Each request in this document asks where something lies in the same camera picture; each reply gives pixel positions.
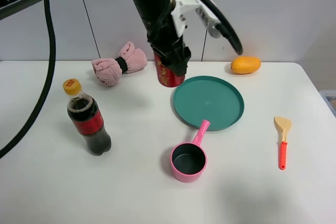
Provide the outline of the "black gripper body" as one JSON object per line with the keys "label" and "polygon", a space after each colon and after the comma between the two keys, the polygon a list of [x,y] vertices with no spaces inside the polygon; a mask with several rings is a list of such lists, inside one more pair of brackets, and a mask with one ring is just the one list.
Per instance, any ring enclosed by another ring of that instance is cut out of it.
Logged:
{"label": "black gripper body", "polygon": [[180,64],[188,62],[191,58],[191,52],[185,45],[183,36],[177,36],[174,25],[170,22],[148,27],[147,39],[164,64]]}

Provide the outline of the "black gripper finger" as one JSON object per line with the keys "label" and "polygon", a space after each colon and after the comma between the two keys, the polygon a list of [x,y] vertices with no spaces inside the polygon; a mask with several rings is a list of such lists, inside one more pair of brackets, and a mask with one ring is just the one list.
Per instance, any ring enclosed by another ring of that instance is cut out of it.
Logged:
{"label": "black gripper finger", "polygon": [[181,77],[187,73],[187,60],[182,61],[169,61],[167,67],[177,76]]}

